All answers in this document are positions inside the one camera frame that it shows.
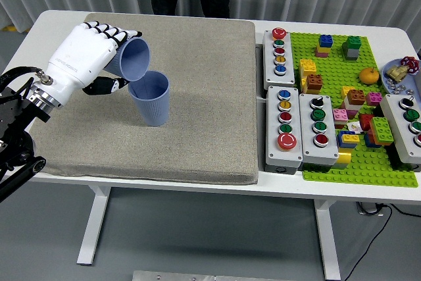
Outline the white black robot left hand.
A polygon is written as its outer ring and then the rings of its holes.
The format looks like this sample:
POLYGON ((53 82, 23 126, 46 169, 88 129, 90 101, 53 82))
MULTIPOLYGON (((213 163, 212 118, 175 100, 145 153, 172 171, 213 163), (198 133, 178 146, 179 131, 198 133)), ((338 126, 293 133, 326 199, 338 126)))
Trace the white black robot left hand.
POLYGON ((106 70, 133 82, 149 68, 150 50, 136 30, 125 30, 98 21, 77 25, 50 58, 46 75, 52 84, 37 87, 65 105, 70 96, 88 87, 106 70))

